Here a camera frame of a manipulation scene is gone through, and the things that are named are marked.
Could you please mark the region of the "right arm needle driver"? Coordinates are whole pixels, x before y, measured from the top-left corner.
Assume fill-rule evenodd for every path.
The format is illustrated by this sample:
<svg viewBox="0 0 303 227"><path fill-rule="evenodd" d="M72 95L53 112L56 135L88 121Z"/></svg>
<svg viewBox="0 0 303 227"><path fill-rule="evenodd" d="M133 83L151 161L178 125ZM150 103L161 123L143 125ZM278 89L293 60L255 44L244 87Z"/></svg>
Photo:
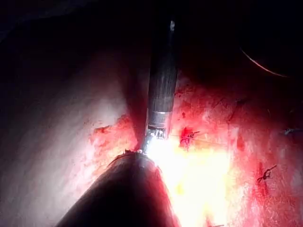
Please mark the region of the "right arm needle driver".
<svg viewBox="0 0 303 227"><path fill-rule="evenodd" d="M168 138L167 128L147 127L145 136L141 145L142 152L147 152L152 143L158 140L166 140Z"/></svg>

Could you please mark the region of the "left arm needle driver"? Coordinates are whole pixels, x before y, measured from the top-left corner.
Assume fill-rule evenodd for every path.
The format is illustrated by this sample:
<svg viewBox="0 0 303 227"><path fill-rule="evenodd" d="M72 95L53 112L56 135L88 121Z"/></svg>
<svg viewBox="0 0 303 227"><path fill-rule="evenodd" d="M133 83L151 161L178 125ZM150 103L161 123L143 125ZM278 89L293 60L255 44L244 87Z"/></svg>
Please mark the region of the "left arm needle driver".
<svg viewBox="0 0 303 227"><path fill-rule="evenodd" d="M142 150L142 149L138 149L138 150L128 150L125 149L125 151L123 152L124 155L130 155L130 154L141 154L141 155L147 155L146 151Z"/></svg>

